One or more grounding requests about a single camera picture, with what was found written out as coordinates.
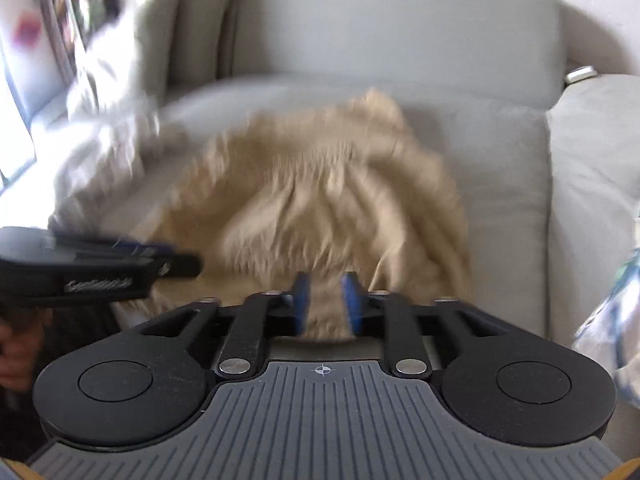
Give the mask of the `person's left hand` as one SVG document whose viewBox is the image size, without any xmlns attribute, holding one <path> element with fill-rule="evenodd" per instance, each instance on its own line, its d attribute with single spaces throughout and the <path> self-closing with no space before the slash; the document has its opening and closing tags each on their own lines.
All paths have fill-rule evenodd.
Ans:
<svg viewBox="0 0 640 480">
<path fill-rule="evenodd" d="M 1 322 L 1 387 L 24 393 L 34 382 L 34 370 L 43 347 L 46 328 L 51 324 L 52 310 L 35 310 L 19 328 Z"/>
</svg>

